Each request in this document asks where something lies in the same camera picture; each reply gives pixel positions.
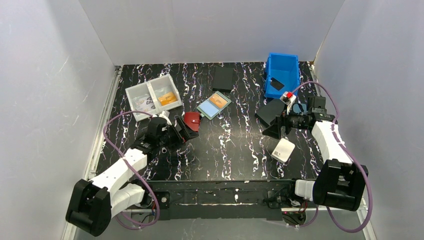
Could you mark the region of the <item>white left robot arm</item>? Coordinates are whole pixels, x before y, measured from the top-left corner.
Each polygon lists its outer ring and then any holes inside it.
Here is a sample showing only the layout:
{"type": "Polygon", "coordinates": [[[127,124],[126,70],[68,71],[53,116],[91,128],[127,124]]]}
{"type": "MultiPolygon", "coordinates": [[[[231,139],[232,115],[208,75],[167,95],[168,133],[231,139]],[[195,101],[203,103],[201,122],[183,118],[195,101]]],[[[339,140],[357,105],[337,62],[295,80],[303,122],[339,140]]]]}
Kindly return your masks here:
{"type": "Polygon", "coordinates": [[[166,116],[152,117],[147,130],[120,154],[119,160],[103,173],[89,180],[81,179],[74,185],[65,220],[97,237],[107,229],[113,217],[142,203],[145,195],[151,196],[156,207],[154,215],[159,218],[158,198],[139,171],[158,154],[178,149],[198,136],[180,116],[176,118],[176,125],[166,116]]]}

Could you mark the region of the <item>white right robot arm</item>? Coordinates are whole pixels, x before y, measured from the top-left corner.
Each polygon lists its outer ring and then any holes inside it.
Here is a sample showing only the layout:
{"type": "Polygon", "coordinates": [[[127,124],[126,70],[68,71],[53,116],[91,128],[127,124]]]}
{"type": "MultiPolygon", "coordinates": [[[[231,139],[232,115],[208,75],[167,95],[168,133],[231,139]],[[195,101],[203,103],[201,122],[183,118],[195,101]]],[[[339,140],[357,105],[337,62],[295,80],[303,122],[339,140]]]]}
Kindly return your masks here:
{"type": "Polygon", "coordinates": [[[324,164],[315,180],[294,179],[290,195],[318,205],[356,211],[366,188],[366,166],[357,166],[343,150],[335,116],[327,113],[326,98],[308,98],[307,113],[288,110],[275,116],[262,134],[282,140],[292,129],[308,130],[315,139],[324,164]]]}

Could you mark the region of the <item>red card holder wallet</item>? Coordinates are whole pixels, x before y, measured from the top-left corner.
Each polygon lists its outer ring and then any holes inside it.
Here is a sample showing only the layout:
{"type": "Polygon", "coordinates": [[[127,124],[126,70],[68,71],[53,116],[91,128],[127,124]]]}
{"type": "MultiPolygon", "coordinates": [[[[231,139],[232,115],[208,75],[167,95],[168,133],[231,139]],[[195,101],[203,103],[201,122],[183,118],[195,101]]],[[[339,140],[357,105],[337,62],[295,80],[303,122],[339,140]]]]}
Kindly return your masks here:
{"type": "Polygon", "coordinates": [[[186,112],[183,116],[183,121],[192,131],[198,132],[201,118],[202,117],[199,112],[186,112]]]}

